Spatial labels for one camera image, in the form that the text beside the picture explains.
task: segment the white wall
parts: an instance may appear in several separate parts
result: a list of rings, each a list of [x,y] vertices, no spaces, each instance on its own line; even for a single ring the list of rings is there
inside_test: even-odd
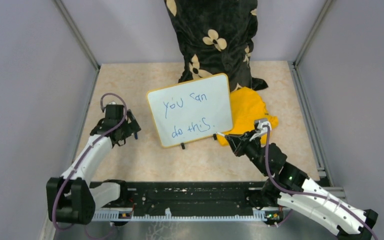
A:
[[[336,1],[299,67],[332,178],[384,239],[384,0]]]
[[[97,61],[182,62],[163,0],[63,0]],[[259,0],[253,60],[295,60],[325,0]]]
[[[0,1],[0,240],[38,239],[94,75],[51,0]]]

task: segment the whiteboard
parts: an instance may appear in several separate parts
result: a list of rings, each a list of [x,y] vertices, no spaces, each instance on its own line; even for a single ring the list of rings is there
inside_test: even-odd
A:
[[[224,73],[151,90],[146,98],[164,148],[233,128],[229,80]]]

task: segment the black floral cloth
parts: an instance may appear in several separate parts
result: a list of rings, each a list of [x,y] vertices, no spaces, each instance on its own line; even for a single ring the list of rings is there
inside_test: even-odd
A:
[[[164,0],[184,58],[179,83],[225,73],[230,91],[262,90],[251,76],[258,0]]]

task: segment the yellow cloth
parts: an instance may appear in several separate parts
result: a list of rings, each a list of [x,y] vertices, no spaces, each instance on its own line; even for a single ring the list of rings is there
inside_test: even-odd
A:
[[[224,132],[224,134],[238,134],[254,130],[254,121],[267,118],[274,129],[279,125],[277,116],[269,115],[266,104],[260,95],[248,88],[243,87],[230,94],[230,107],[232,110],[233,129]],[[261,143],[266,144],[267,135],[261,137]],[[228,141],[220,135],[217,135],[217,140],[222,146],[227,146]]]

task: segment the purple cable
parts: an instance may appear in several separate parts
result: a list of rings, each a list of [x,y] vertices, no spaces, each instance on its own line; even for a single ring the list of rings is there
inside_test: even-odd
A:
[[[120,127],[120,125],[126,120],[126,117],[127,117],[127,105],[126,105],[126,102],[117,94],[115,93],[111,93],[111,92],[108,92],[108,93],[105,93],[104,95],[102,95],[102,97],[100,98],[100,108],[101,109],[104,109],[104,106],[103,106],[103,99],[105,96],[108,96],[108,95],[112,95],[112,96],[115,96],[117,97],[124,105],[124,114],[123,114],[123,117],[121,118],[121,121],[116,125],[114,126],[113,128],[111,128],[110,130],[104,132],[101,136],[99,136],[95,141],[92,142],[92,146],[94,146],[97,142],[99,142],[99,140],[101,140],[102,138],[104,138],[107,134],[111,133],[112,131],[116,130],[118,127]],[[58,205],[58,201],[60,200],[60,197],[61,195],[63,194],[63,189],[66,187],[67,183],[69,182],[69,180],[71,179],[71,177],[73,176],[73,174],[76,172],[77,168],[80,166],[80,164],[82,163],[83,159],[86,157],[86,155],[88,154],[88,152],[92,149],[92,146],[88,146],[86,148],[86,150],[84,151],[84,153],[80,156],[80,158],[78,159],[78,162],[76,163],[76,165],[74,166],[74,169],[70,172],[70,174],[68,175],[68,177],[64,180],[64,182],[62,182],[62,185],[61,187],[59,188],[58,192],[56,193],[56,197],[55,197],[55,201],[53,202],[53,206],[52,206],[52,223],[53,223],[53,226],[55,227],[55,229],[57,229],[58,231],[65,231],[65,230],[68,230],[69,228],[71,228],[74,224],[71,224],[70,226],[68,227],[60,227],[58,226],[57,224],[57,205]]]
[[[270,179],[270,181],[273,183],[273,185],[278,188],[280,191],[286,193],[286,194],[290,194],[290,195],[294,195],[294,194],[298,194],[298,195],[306,195],[306,196],[312,196],[312,197],[317,197],[317,198],[322,198],[322,199],[328,199],[326,196],[323,196],[323,195],[320,195],[320,194],[316,194],[316,193],[310,193],[310,192],[300,192],[300,191],[291,191],[291,190],[288,190],[286,188],[283,188],[282,186],[280,186],[276,181],[275,179],[273,178],[272,176],[272,173],[270,172],[270,168],[269,168],[269,138],[270,138],[270,127],[268,125],[264,125],[263,127],[267,128],[267,140],[265,141],[265,168],[267,169],[267,174],[268,174],[268,178]],[[345,207],[344,205],[340,204],[338,201],[334,200],[334,199],[331,199],[329,198],[329,201],[336,204],[336,205],[339,205],[343,210],[345,210],[347,213],[349,213],[353,218],[355,218],[359,223],[361,223],[370,233],[371,235],[373,236],[374,240],[378,240],[378,237],[376,236],[375,232],[373,231],[373,229],[371,229],[367,223],[365,223],[363,220],[361,220],[354,212],[352,212],[351,210],[349,210],[347,207]]]
[[[289,210],[289,212],[287,213],[286,217],[280,221],[277,225],[276,224],[273,224],[273,225],[269,225],[270,227],[280,227],[282,224],[284,224],[286,222],[286,220],[288,220],[290,217],[291,217],[291,214],[294,210]]]
[[[108,234],[106,236],[103,236],[103,237],[94,237],[94,236],[91,236],[89,233],[88,233],[88,230],[86,229],[86,226],[84,226],[84,234],[86,234],[86,236],[89,238],[89,239],[93,239],[93,240],[105,240],[107,239],[111,234],[113,234],[114,232],[114,229],[116,227],[113,225],[111,227],[111,229],[109,230]]]

